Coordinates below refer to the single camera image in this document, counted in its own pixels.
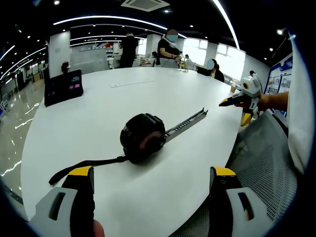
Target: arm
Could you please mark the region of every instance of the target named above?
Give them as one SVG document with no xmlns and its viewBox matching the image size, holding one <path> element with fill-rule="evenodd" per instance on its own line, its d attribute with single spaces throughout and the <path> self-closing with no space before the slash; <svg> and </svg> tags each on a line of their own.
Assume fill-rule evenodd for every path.
<svg viewBox="0 0 316 237">
<path fill-rule="evenodd" d="M 288 92 L 276 95 L 261 95 L 259 110 L 275 109 L 287 111 Z"/>
<path fill-rule="evenodd" d="M 168 57 L 168 58 L 172 58 L 174 59 L 177 55 L 174 55 L 174 54 L 171 54 L 171 53 L 168 53 L 165 51 L 165 48 L 160 48 L 160 53 L 165 56 L 165 57 Z"/>
<path fill-rule="evenodd" d="M 160 48 L 160 53 L 165 57 L 176 60 L 178 63 L 181 61 L 178 55 L 166 52 L 165 48 Z"/>
</svg>

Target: white sleeve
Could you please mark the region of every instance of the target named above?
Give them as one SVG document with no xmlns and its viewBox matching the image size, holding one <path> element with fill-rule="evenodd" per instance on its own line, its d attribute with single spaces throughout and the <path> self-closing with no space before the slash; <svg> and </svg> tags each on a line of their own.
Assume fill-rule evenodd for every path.
<svg viewBox="0 0 316 237">
<path fill-rule="evenodd" d="M 288 98 L 288 146 L 296 168 L 304 173 L 315 132 L 313 91 L 306 66 L 294 42 L 292 80 Z"/>
</svg>

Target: window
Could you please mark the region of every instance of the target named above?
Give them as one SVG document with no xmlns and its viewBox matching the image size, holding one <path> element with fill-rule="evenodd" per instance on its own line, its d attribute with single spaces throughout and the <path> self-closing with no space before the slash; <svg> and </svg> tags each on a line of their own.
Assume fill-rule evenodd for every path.
<svg viewBox="0 0 316 237">
<path fill-rule="evenodd" d="M 244 51 L 220 43 L 217 47 L 215 59 L 222 73 L 240 80 L 245 57 L 246 53 Z"/>
<path fill-rule="evenodd" d="M 197 64 L 204 65 L 208 41 L 200 39 L 185 39 L 183 55 L 188 54 L 189 58 Z"/>
<path fill-rule="evenodd" d="M 146 54 L 146 44 L 147 44 L 147 39 L 139 40 L 137 54 L 141 54 L 141 55 Z"/>
</svg>

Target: desk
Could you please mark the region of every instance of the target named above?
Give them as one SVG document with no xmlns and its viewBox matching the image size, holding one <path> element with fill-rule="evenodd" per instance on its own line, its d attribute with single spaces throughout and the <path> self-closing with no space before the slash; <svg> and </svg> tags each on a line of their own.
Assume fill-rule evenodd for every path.
<svg viewBox="0 0 316 237">
<path fill-rule="evenodd" d="M 140 79 L 155 81 L 109 86 Z M 82 97 L 48 108 L 42 102 L 35 114 L 21 164 L 28 217 L 51 189 L 48 180 L 57 171 L 86 159 L 123 155 L 120 131 L 133 116 L 156 115 L 169 129 L 205 107 L 205 119 L 168 142 L 150 161 L 94 169 L 94 219 L 106 236 L 172 234 L 207 197 L 210 167 L 225 166 L 232 151 L 242 109 L 218 106 L 231 95 L 231 87 L 194 71 L 151 67 L 90 73 L 82 76 L 82 83 Z"/>
</svg>

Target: black tape measure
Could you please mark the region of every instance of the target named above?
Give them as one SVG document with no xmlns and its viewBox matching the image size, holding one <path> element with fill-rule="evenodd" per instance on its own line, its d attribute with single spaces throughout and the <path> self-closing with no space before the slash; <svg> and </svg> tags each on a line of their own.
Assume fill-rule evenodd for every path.
<svg viewBox="0 0 316 237">
<path fill-rule="evenodd" d="M 85 160 L 71 167 L 57 172 L 49 180 L 50 185 L 56 184 L 73 169 L 85 166 L 100 166 L 130 160 L 140 163 L 152 153 L 159 151 L 165 143 L 169 142 L 194 124 L 205 118 L 207 111 L 204 108 L 189 117 L 177 126 L 165 131 L 161 119 L 151 114 L 139 114 L 131 118 L 120 133 L 120 143 L 125 153 L 124 157 L 106 160 Z"/>
<path fill-rule="evenodd" d="M 151 114 L 139 114 L 126 123 L 120 133 L 120 143 L 126 157 L 132 163 L 138 163 L 164 146 L 164 134 L 161 119 Z"/>
</svg>

